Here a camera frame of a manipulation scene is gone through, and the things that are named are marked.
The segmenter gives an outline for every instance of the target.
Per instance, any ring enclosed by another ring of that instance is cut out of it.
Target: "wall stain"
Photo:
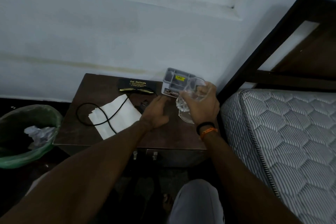
[[[93,69],[101,69],[101,70],[107,70],[107,71],[116,71],[116,72],[121,72],[121,73],[133,73],[133,74],[150,73],[149,71],[142,70],[142,69],[97,65],[97,64],[86,63],[86,62],[74,62],[74,61],[65,61],[65,60],[37,58],[37,57],[31,57],[31,56],[11,54],[8,52],[1,52],[0,60],[21,61],[21,62],[37,63],[37,64],[65,65],[65,66],[80,67],[80,68],[93,68]]]

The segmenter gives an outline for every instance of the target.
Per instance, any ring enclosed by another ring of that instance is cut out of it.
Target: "floor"
[[[70,103],[48,101],[1,99],[0,117],[13,109],[31,104],[50,105],[63,116],[65,116],[70,105]],[[0,188],[0,194],[2,195],[0,199],[0,216],[20,201],[35,179],[50,171],[68,157],[68,154],[58,147],[54,147],[42,158],[24,167],[8,170],[0,169],[0,177],[5,178],[3,186]],[[235,222],[231,207],[225,200],[221,183],[209,159],[196,167],[188,169],[161,168],[157,167],[153,160],[148,160],[148,162],[133,166],[131,172],[124,174],[116,183],[111,195],[116,198],[117,205],[124,204],[129,211],[138,210],[138,215],[142,216],[149,199],[153,195],[154,188],[162,193],[169,193],[175,198],[179,189],[192,179],[204,179],[215,186],[223,205],[226,222]]]

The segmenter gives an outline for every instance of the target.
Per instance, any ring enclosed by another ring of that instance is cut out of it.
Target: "trash bin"
[[[61,127],[62,115],[49,105],[29,105],[13,110],[0,118],[0,168],[22,167],[39,159],[53,148]],[[44,146],[29,150],[32,138],[23,131],[30,126],[55,127],[51,140]]]

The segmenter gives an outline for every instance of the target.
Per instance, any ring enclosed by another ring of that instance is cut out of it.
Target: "mattress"
[[[243,90],[221,117],[233,151],[303,223],[336,223],[336,93]]]

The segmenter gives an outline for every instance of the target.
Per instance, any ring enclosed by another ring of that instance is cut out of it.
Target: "brown bedside table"
[[[54,144],[73,155],[87,147],[102,141],[95,127],[81,124],[75,115],[76,108],[85,102],[103,106],[123,95],[118,91],[117,83],[120,77],[85,74],[75,97],[66,113],[61,129]],[[161,94],[162,82],[156,82],[157,94]],[[130,101],[138,106],[141,102],[151,102],[156,96],[132,94]],[[175,98],[166,103],[164,112],[169,116],[169,123],[154,129],[145,135],[137,146],[137,152],[150,155],[165,167],[188,167],[199,164],[206,156],[206,148],[196,133],[193,124],[188,124],[178,116]],[[79,110],[81,120],[91,123],[88,118],[94,106],[85,105]]]

